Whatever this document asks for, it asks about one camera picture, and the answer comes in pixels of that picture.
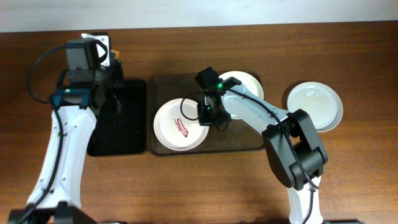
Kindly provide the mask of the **pale green plate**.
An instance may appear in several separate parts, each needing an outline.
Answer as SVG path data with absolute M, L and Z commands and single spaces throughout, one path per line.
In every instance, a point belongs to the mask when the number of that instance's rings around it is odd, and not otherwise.
M 303 82 L 293 87 L 287 97 L 287 108 L 308 113 L 318 132 L 337 127 L 343 118 L 343 103 L 329 86 L 319 82 Z

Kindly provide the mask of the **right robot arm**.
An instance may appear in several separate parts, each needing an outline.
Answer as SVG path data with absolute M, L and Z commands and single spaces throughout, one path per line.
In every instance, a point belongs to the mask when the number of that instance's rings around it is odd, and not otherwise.
M 198 122 L 219 126 L 241 118 L 261 134 L 277 180 L 287 188 L 291 223 L 323 223 L 319 185 L 328 155 L 315 126 L 304 110 L 275 107 L 251 93 L 235 77 L 222 79 L 211 67 L 195 77 L 201 88 Z

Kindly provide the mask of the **green and orange sponge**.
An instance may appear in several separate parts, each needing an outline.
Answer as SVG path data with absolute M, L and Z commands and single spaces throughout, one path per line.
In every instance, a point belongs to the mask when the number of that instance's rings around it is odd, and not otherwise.
M 117 50 L 111 50 L 111 51 L 110 51 L 109 57 L 110 57 L 111 59 L 119 59 L 120 53 L 119 53 L 119 51 L 117 51 Z

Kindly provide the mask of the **white plate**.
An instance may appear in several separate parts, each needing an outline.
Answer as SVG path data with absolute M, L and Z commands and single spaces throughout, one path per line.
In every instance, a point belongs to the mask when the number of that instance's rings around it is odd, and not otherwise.
M 188 151 L 199 146 L 207 137 L 208 126 L 185 118 L 180 111 L 182 98 L 166 102 L 155 114 L 153 128 L 156 138 L 173 151 Z
M 227 80 L 230 77 L 234 77 L 241 81 L 242 85 L 240 87 L 233 87 L 234 90 L 248 94 L 251 97 L 255 97 L 258 100 L 264 99 L 264 91 L 260 82 L 247 72 L 241 71 L 230 71 L 224 72 L 219 76 L 222 80 Z M 243 115 L 244 119 L 248 119 L 250 115 L 255 116 L 255 112 L 259 112 L 261 107 L 255 102 L 245 98 L 242 99 L 241 96 L 235 95 L 230 91 L 227 91 L 223 96 L 221 96 L 221 102 L 224 109 L 231 115 L 232 119 L 241 119 L 240 116 Z

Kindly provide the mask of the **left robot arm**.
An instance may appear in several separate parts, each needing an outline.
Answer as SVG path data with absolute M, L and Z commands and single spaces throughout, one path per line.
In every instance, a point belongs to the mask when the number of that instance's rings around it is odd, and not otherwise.
M 81 210 L 81 177 L 86 150 L 95 130 L 105 92 L 120 61 L 111 55 L 106 32 L 83 33 L 80 39 L 46 52 L 65 50 L 64 69 L 46 103 L 52 128 L 42 170 L 24 209 L 11 210 L 8 223 L 94 223 Z

